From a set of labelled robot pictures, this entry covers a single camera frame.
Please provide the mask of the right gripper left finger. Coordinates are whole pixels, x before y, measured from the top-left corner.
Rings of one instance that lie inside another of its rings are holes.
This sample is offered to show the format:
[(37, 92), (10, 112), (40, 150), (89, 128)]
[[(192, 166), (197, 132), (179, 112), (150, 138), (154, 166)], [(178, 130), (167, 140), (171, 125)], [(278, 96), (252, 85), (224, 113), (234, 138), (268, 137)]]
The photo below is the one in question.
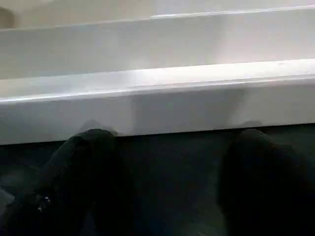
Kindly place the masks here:
[(91, 213), (96, 235), (121, 236), (110, 168), (114, 147), (114, 135), (102, 129), (68, 139), (1, 215), (1, 235), (79, 236)]

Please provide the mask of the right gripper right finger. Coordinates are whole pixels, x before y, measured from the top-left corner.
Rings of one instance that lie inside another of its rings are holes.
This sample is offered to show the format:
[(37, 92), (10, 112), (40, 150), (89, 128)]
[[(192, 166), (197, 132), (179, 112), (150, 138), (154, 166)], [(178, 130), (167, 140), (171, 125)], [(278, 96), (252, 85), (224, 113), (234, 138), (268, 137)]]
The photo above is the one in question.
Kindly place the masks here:
[(221, 210), (230, 236), (312, 236), (315, 162), (256, 129), (221, 163)]

